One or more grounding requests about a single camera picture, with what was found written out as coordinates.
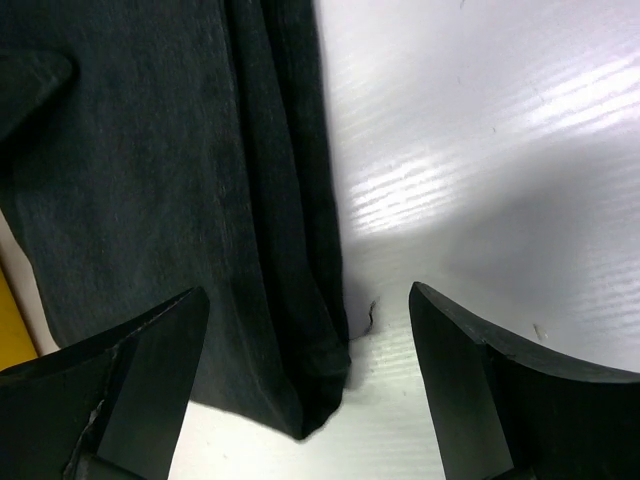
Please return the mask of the black garment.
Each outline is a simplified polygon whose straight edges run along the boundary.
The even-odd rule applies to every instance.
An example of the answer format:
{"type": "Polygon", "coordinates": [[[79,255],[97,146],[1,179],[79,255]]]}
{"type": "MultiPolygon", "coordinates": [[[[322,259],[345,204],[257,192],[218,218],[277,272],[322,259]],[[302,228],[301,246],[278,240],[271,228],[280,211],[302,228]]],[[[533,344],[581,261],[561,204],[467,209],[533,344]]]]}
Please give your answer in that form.
{"type": "Polygon", "coordinates": [[[309,1],[5,1],[71,83],[1,153],[1,209],[66,347],[192,287],[194,401],[302,440],[350,367],[309,1]]]}

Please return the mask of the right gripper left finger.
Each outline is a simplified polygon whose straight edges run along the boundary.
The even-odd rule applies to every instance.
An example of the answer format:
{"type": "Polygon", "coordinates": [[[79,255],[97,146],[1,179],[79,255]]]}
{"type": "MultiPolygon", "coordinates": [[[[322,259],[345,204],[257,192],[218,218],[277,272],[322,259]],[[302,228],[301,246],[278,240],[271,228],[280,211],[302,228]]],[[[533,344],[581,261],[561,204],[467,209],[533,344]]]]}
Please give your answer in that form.
{"type": "Polygon", "coordinates": [[[2,478],[167,478],[208,315],[206,293],[193,288],[3,370],[2,478]]]}

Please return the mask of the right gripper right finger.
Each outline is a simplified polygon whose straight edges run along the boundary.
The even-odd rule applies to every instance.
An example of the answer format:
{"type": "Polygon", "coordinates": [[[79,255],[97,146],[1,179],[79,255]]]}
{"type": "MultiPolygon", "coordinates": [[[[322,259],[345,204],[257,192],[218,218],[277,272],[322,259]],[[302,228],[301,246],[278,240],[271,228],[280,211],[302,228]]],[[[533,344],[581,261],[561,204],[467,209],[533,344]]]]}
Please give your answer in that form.
{"type": "Polygon", "coordinates": [[[534,343],[423,283],[409,310],[446,478],[638,478],[637,373],[534,343]]]}

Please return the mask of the yellow hard-shell suitcase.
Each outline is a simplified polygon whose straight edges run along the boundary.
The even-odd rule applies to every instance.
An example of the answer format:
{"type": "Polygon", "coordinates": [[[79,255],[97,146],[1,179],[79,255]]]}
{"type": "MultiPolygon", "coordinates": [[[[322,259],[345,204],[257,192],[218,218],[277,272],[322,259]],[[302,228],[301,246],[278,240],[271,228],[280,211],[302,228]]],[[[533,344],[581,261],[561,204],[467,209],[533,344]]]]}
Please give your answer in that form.
{"type": "Polygon", "coordinates": [[[4,272],[0,273],[1,369],[38,357],[4,272]]]}

